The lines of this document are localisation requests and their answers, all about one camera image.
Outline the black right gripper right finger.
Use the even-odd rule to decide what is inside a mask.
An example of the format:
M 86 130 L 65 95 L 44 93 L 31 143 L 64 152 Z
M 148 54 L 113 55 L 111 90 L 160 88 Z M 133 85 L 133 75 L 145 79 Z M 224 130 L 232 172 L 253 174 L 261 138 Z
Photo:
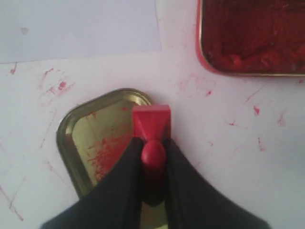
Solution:
M 263 219 L 216 190 L 184 156 L 163 142 L 167 153 L 165 208 L 170 229 L 268 229 Z

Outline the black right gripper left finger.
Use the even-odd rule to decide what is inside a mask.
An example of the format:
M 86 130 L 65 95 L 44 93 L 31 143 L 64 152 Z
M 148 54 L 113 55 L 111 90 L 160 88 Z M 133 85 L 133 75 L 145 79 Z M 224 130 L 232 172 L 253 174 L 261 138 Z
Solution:
M 120 160 L 88 195 L 41 228 L 140 228 L 142 148 L 143 141 L 132 138 Z

